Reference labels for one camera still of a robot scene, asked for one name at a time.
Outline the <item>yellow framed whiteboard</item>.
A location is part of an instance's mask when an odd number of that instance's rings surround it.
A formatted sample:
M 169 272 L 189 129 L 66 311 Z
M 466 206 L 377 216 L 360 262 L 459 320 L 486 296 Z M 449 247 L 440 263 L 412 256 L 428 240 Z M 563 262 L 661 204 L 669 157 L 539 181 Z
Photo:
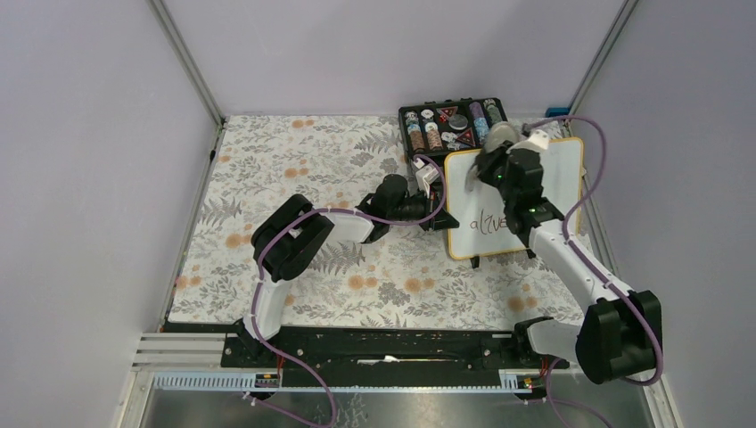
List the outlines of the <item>yellow framed whiteboard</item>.
M 447 231 L 448 254 L 452 259 L 525 249 L 506 227 L 504 203 L 498 191 L 480 182 L 470 192 L 466 190 L 466 174 L 478 153 L 477 150 L 455 152 L 444 160 L 446 211 L 459 223 L 459 227 Z M 541 154 L 544 196 L 562 213 L 581 197 L 582 160 L 583 143 L 577 137 L 556 139 Z

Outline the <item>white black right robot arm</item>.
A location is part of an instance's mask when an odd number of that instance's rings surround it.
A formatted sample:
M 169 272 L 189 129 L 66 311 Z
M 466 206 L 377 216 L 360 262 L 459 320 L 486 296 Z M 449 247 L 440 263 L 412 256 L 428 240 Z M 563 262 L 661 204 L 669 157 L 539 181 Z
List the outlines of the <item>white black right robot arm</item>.
M 509 231 L 556 273 L 583 312 L 581 325 L 552 317 L 517 323 L 514 361 L 533 367 L 545 356 L 561 358 L 595 384 L 653 385 L 664 367 L 660 301 L 634 291 L 587 252 L 567 216 L 544 196 L 543 174 L 537 152 L 506 147 L 481 151 L 470 170 L 472 180 L 497 190 Z

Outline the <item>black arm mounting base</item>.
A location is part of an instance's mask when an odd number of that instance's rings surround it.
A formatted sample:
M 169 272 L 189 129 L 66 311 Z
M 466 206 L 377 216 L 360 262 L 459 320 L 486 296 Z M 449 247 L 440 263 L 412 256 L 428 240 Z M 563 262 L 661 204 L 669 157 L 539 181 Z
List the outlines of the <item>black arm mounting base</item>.
M 504 391 L 540 388 L 551 356 L 512 332 L 285 326 L 265 346 L 241 323 L 190 329 L 164 339 L 211 340 L 222 369 L 241 371 L 246 391 Z

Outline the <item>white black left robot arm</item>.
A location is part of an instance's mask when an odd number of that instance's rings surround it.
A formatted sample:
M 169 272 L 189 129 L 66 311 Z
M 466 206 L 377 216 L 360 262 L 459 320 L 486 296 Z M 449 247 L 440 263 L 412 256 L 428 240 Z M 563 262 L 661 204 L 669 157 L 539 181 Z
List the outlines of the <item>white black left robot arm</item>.
M 292 281 L 315 259 L 327 241 L 374 243 L 392 226 L 419 226 L 424 231 L 448 230 L 459 222 L 444 208 L 444 193 L 423 183 L 410 193 L 407 180 L 384 177 L 354 209 L 321 208 L 295 194 L 253 233 L 251 245 L 258 275 L 249 312 L 242 325 L 249 336 L 242 354 L 254 366 L 266 366 L 276 354 L 272 339 L 282 326 L 284 301 Z

